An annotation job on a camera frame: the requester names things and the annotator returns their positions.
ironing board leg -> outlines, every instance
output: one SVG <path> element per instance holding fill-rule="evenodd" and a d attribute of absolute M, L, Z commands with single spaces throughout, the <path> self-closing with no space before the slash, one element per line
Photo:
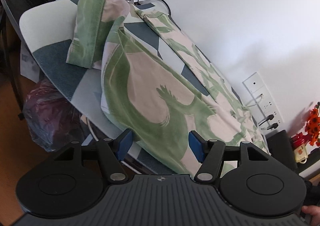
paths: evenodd
<path fill-rule="evenodd" d="M 11 86 L 12 86 L 12 90 L 13 93 L 16 97 L 17 103 L 19 105 L 20 111 L 21 113 L 18 115 L 20 120 L 24 119 L 23 113 L 22 113 L 22 109 L 23 109 L 23 103 L 22 100 L 20 98 L 20 95 L 18 93 L 18 89 L 14 80 L 14 76 L 13 76 L 13 72 L 12 72 L 12 68 L 11 68 L 11 64 L 10 64 L 10 58 L 9 58 L 9 51 L 8 51 L 8 47 L 7 47 L 7 32 L 6 32 L 6 27 L 5 27 L 5 19 L 6 19 L 6 14 L 2 15 L 1 18 L 1 32 L 2 32 L 2 45 L 3 45 L 3 52 L 4 52 L 4 62 L 5 62 L 5 66 L 6 66 L 6 70 L 11 82 Z"/>

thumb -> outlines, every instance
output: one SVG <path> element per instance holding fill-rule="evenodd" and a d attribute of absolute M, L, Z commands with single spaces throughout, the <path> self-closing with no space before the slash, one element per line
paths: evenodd
<path fill-rule="evenodd" d="M 310 206 L 302 206 L 301 211 L 305 214 L 310 214 L 312 216 L 320 216 L 320 207 L 310 205 Z"/>

black electronic device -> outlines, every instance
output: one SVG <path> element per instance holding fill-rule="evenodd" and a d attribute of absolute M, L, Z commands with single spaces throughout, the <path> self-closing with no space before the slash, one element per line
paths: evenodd
<path fill-rule="evenodd" d="M 248 225 L 303 226 L 297 216 L 306 195 L 303 180 L 249 142 L 239 147 L 205 141 L 195 131 L 189 146 L 202 166 L 189 175 L 135 175 L 119 161 L 133 133 L 81 147 L 73 141 L 18 182 L 27 211 L 14 226 Z M 83 166 L 98 160 L 101 175 Z M 220 178 L 224 161 L 238 161 Z"/>

wooden floor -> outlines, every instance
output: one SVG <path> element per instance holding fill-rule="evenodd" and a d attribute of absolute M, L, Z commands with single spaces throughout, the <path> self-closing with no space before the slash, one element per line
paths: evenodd
<path fill-rule="evenodd" d="M 20 76 L 19 52 L 11 53 L 11 62 L 20 89 L 26 95 L 35 85 Z M 11 225 L 22 214 L 15 196 L 15 186 L 21 176 L 48 157 L 33 143 L 25 120 L 20 121 L 10 82 L 0 74 L 0 223 Z"/>

plastic bag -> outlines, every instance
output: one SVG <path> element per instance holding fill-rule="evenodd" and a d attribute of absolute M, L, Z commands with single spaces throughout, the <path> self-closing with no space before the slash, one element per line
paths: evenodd
<path fill-rule="evenodd" d="M 29 92 L 23 106 L 32 140 L 47 152 L 83 141 L 80 113 L 46 78 Z"/>

